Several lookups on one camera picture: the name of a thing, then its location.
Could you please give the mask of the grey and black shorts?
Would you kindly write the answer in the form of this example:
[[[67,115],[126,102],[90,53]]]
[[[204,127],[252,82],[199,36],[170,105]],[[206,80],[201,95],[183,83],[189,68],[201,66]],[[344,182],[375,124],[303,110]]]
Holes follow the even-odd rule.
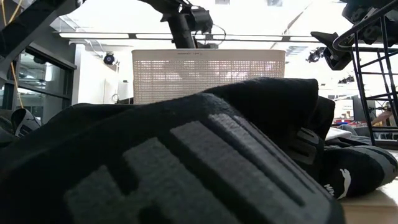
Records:
[[[398,177],[398,160],[387,150],[349,139],[325,143],[318,183],[334,198],[359,197]]]

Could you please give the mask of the black cloth with grey print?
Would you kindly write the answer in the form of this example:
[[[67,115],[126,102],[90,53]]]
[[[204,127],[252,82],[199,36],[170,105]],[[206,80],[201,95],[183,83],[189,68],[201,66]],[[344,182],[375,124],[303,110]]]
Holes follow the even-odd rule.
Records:
[[[316,80],[71,106],[0,150],[0,224],[345,224],[286,154]]]

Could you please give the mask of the ceiling light bar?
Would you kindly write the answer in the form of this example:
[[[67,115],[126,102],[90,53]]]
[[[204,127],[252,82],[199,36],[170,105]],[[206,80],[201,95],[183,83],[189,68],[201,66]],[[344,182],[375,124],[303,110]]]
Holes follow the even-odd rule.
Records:
[[[105,33],[105,32],[58,32],[66,39],[137,39],[137,40],[172,40],[172,34],[167,33]],[[318,43],[312,36],[300,35],[237,35],[237,34],[196,34],[197,40],[208,41],[243,41],[243,42],[302,42]]]

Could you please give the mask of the white perforated plastic basket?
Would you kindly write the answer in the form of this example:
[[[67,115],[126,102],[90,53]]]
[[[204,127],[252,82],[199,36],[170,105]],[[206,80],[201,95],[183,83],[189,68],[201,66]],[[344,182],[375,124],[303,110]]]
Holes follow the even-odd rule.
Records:
[[[282,78],[283,50],[133,50],[134,103],[149,104],[257,77]]]

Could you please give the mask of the white cloth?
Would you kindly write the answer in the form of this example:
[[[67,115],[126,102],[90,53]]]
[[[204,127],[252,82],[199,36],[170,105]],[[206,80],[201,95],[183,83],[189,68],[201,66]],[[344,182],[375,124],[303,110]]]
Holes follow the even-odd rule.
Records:
[[[336,139],[336,138],[348,138],[352,135],[351,132],[339,129],[339,128],[330,128],[326,134],[326,141]]]

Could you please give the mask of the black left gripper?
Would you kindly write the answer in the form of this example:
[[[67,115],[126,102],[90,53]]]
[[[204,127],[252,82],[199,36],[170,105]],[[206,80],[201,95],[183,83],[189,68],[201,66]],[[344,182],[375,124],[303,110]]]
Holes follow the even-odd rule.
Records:
[[[169,27],[173,37],[173,43],[177,49],[195,49],[188,22],[183,14],[174,14],[169,17]]]

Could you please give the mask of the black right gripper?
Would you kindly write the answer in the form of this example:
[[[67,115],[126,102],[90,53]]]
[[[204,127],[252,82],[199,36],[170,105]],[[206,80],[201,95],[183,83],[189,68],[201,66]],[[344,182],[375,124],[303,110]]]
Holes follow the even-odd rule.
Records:
[[[333,41],[338,37],[336,32],[329,34],[313,31],[310,35],[326,46],[323,50],[323,57],[332,70],[343,70],[352,61],[349,52],[339,51],[333,48]]]

